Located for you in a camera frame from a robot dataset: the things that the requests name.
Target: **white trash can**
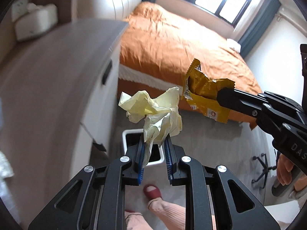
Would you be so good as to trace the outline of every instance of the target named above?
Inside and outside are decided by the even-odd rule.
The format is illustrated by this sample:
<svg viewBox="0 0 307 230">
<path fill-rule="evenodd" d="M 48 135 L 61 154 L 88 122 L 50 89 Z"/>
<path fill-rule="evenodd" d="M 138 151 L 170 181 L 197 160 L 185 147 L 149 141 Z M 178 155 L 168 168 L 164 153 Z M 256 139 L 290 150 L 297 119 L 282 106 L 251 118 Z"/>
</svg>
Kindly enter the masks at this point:
<svg viewBox="0 0 307 230">
<path fill-rule="evenodd" d="M 138 144 L 140 137 L 143 134 L 143 129 L 124 130 L 122 132 L 122 151 L 125 154 L 129 146 Z M 157 144 L 153 145 L 151 156 L 147 166 L 157 165 L 164 162 L 164 153 L 162 147 Z"/>
</svg>

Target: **foot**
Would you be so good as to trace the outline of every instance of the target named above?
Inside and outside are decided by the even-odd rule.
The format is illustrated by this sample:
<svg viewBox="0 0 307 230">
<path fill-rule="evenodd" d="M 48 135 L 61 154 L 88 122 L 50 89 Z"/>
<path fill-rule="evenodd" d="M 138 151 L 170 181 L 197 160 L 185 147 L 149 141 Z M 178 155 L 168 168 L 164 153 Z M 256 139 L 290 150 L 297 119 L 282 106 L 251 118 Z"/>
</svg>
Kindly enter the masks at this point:
<svg viewBox="0 0 307 230">
<path fill-rule="evenodd" d="M 162 198 L 160 189 L 153 184 L 147 184 L 144 187 L 143 192 L 149 200 L 153 200 L 159 197 Z"/>
</svg>

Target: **yellow tissue paper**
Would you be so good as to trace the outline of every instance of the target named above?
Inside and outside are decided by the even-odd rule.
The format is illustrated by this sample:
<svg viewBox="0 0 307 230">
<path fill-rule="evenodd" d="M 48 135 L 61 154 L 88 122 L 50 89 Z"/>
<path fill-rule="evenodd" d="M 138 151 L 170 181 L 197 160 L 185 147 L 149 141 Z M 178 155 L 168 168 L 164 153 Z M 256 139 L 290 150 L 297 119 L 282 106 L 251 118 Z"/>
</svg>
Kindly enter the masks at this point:
<svg viewBox="0 0 307 230">
<path fill-rule="evenodd" d="M 127 111 L 133 123 L 145 118 L 144 142 L 145 157 L 142 167 L 148 164 L 153 144 L 161 147 L 166 136 L 176 136 L 182 130 L 181 116 L 178 113 L 179 88 L 168 89 L 159 97 L 152 99 L 146 91 L 138 91 L 132 97 L 122 93 L 119 106 Z"/>
</svg>

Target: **red slipper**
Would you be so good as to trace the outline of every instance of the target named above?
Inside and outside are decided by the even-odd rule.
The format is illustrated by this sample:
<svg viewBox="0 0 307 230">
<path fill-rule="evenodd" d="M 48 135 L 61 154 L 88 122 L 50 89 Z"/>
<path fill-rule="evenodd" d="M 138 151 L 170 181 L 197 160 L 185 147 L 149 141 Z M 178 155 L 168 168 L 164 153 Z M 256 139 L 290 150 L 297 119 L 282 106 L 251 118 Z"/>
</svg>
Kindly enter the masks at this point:
<svg viewBox="0 0 307 230">
<path fill-rule="evenodd" d="M 155 189 L 151 190 L 151 191 L 147 191 L 147 188 L 150 187 L 150 186 L 155 187 Z M 143 192 L 149 200 L 153 200 L 153 199 L 156 199 L 156 198 L 159 198 L 159 197 L 162 198 L 160 189 L 153 184 L 145 185 Z"/>
</svg>

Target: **person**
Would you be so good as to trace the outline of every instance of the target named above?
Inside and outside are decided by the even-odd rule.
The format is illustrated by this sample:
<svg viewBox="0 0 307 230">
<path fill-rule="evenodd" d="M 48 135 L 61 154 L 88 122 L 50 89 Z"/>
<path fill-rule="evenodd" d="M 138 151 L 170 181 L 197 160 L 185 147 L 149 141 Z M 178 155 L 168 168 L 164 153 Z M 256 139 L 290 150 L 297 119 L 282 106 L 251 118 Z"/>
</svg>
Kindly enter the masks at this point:
<svg viewBox="0 0 307 230">
<path fill-rule="evenodd" d="M 283 186 L 291 183 L 291 171 L 293 167 L 294 163 L 291 162 L 285 155 L 280 153 L 277 155 L 277 179 Z M 294 184 L 293 195 L 296 199 L 298 199 L 297 193 L 303 190 L 304 193 L 301 193 L 302 195 L 307 192 L 307 176 L 305 174 L 303 174 Z"/>
<path fill-rule="evenodd" d="M 185 208 L 162 199 L 161 191 L 153 184 L 144 187 L 143 192 L 148 202 L 148 209 L 163 221 L 169 230 L 185 230 Z M 152 230 L 141 213 L 125 210 L 127 230 Z M 213 230 L 216 230 L 212 216 Z"/>
</svg>

